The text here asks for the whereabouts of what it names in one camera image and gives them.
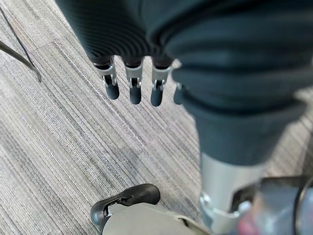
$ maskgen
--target dark sleeve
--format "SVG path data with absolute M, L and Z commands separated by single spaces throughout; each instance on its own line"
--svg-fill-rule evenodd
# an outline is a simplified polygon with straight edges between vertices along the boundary
M 306 108 L 294 94 L 313 82 L 313 2 L 134 0 L 129 8 L 148 41 L 181 61 L 173 79 L 188 87 L 183 105 L 201 151 L 235 165 L 267 160 Z

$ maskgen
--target robotic hand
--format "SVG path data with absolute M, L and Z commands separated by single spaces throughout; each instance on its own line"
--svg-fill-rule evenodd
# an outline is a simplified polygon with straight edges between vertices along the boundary
M 141 100 L 142 58 L 154 58 L 151 102 L 161 103 L 172 59 L 175 102 L 195 118 L 201 148 L 203 220 L 226 234 L 249 210 L 265 163 L 313 83 L 313 3 L 308 0 L 56 0 L 118 98 L 114 55 L 130 99 Z

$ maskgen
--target gray striped carpet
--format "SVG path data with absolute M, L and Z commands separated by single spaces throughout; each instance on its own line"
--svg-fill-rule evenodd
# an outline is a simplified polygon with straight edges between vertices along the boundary
M 0 53 L 0 234 L 97 234 L 91 206 L 145 182 L 160 188 L 159 206 L 199 221 L 197 134 L 172 102 L 174 83 L 153 108 L 146 58 L 143 100 L 134 106 L 116 58 L 121 94 L 111 101 L 54 1 L 0 0 L 0 6 L 43 76 L 39 84 Z M 22 53 L 0 22 L 0 40 Z M 313 102 L 312 91 L 299 95 Z M 312 171 L 312 123 L 310 108 L 286 132 L 269 175 Z

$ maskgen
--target gray fabric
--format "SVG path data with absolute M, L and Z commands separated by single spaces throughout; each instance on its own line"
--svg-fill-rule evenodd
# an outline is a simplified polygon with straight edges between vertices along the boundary
M 143 100 L 134 106 L 117 59 L 121 95 L 108 100 L 53 0 L 0 5 L 43 75 L 38 84 L 23 64 L 0 53 L 0 235 L 97 234 L 92 205 L 145 182 L 160 188 L 159 206 L 199 221 L 198 139 L 192 118 L 172 102 L 174 83 L 153 108 L 146 59 Z M 1 40 L 22 53 L 0 22 Z M 301 95 L 313 103 L 311 90 Z M 270 175 L 301 173 L 304 163 L 312 172 L 312 121 L 309 109 L 290 127 Z
M 109 207 L 102 235 L 210 235 L 208 229 L 188 217 L 147 203 Z

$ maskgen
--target metal clamp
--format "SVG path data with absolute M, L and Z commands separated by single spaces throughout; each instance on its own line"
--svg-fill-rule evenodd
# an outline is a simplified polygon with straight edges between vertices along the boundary
M 242 202 L 235 212 L 226 212 L 214 208 L 211 205 L 211 199 L 207 194 L 200 197 L 200 210 L 203 222 L 213 234 L 229 234 L 236 227 L 241 216 L 251 208 L 249 201 Z
M 157 87 L 159 87 L 161 91 L 164 89 L 170 71 L 171 67 L 163 70 L 157 69 L 154 66 L 152 67 L 152 90 L 156 90 Z
M 137 86 L 137 88 L 140 88 L 142 80 L 142 63 L 136 68 L 129 68 L 126 66 L 125 70 L 129 87 L 133 88 L 134 86 Z
M 103 80 L 103 84 L 108 88 L 109 85 L 115 86 L 117 84 L 116 70 L 114 61 L 111 61 L 111 65 L 108 69 L 101 70 L 96 67 L 98 74 Z

